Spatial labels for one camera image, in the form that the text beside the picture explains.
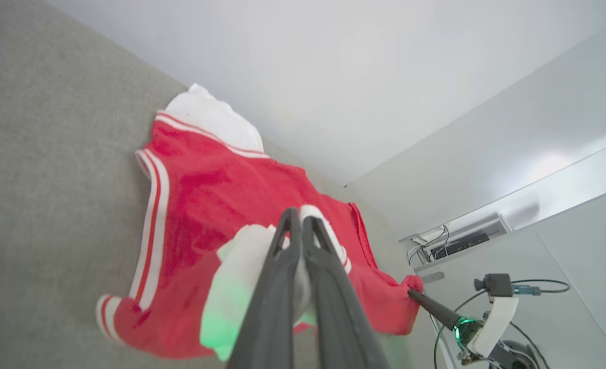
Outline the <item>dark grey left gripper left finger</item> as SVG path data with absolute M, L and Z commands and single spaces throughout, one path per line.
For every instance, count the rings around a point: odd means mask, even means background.
M 296 208 L 282 213 L 228 360 L 229 368 L 292 368 L 294 281 L 301 255 Z

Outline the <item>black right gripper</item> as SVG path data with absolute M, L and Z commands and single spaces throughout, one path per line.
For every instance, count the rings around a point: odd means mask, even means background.
M 483 355 L 478 353 L 474 348 L 474 342 L 485 325 L 481 320 L 472 317 L 462 317 L 452 309 L 415 289 L 408 290 L 408 296 L 422 306 L 431 316 L 436 318 L 444 327 L 453 330 L 456 343 L 460 349 L 457 358 L 462 366 L 483 360 Z

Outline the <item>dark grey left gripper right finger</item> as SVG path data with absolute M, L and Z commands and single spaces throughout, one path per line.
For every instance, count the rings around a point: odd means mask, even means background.
M 321 368 L 389 368 L 321 219 L 303 220 L 302 246 L 316 310 Z

